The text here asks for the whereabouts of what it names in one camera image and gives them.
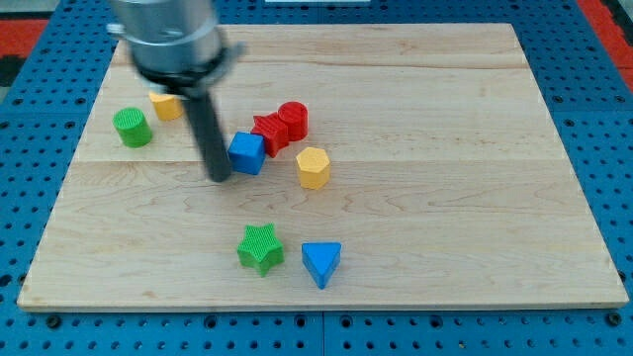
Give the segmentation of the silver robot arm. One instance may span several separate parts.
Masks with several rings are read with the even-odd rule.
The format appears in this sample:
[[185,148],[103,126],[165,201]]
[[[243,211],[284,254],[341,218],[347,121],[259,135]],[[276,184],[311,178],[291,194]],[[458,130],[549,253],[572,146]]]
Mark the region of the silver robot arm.
[[128,45],[137,72],[151,87],[181,98],[208,177],[231,174],[211,88],[244,54],[220,27],[212,0],[111,0],[117,22],[108,32]]

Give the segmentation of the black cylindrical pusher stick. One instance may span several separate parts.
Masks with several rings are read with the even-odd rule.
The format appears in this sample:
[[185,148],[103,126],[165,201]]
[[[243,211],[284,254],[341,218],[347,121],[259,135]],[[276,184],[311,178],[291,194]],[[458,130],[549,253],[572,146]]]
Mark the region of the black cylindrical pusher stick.
[[213,100],[207,89],[189,88],[183,96],[189,126],[207,175],[214,182],[224,182],[231,174],[231,164]]

